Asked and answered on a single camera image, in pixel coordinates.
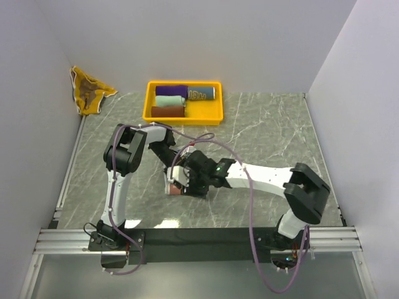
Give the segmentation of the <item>striped rabbit print towel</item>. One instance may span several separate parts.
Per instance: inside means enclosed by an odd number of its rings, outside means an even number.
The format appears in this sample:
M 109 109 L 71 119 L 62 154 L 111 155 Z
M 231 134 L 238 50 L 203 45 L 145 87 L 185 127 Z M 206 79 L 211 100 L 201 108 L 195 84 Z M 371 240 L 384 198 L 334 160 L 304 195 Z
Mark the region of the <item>striped rabbit print towel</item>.
M 183 195 L 184 187 L 178 187 L 175 184 L 169 182 L 170 168 L 165 168 L 164 180 L 165 180 L 165 194 L 168 196 L 180 196 Z

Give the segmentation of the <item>yellow brown towel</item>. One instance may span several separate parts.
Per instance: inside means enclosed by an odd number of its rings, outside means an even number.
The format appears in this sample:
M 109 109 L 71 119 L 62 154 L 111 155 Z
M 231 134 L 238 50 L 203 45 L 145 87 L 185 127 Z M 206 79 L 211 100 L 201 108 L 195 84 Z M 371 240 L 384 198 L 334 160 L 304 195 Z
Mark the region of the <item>yellow brown towel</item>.
M 103 100 L 118 93 L 115 88 L 86 74 L 77 66 L 70 69 L 70 79 L 75 106 L 81 116 L 99 114 Z

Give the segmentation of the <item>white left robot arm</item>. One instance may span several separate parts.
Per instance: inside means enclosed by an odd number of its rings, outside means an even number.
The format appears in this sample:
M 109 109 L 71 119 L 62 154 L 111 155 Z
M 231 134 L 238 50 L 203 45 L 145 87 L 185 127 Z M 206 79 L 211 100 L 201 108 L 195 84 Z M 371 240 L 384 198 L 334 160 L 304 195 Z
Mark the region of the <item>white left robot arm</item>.
M 188 187 L 188 171 L 181 166 L 172 166 L 176 156 L 176 151 L 171 149 L 176 145 L 173 133 L 172 127 L 161 123 L 116 126 L 103 153 L 108 188 L 105 209 L 97 222 L 97 233 L 109 249 L 118 250 L 124 246 L 125 234 L 122 231 L 126 221 L 128 187 L 146 148 L 164 164 L 167 194 L 181 194 Z

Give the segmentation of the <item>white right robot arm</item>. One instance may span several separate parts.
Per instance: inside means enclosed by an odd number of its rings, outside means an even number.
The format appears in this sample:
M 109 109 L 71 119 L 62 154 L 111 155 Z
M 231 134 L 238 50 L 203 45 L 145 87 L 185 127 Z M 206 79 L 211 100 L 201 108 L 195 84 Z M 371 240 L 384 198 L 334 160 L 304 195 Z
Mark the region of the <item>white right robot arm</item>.
M 292 168 L 270 168 L 241 164 L 229 158 L 219 162 L 201 151 L 194 151 L 183 160 L 188 170 L 187 194 L 205 196 L 209 187 L 253 188 L 287 200 L 289 209 L 279 219 L 274 241 L 282 249 L 295 243 L 306 225 L 320 224 L 330 195 L 329 185 L 308 165 L 296 163 Z

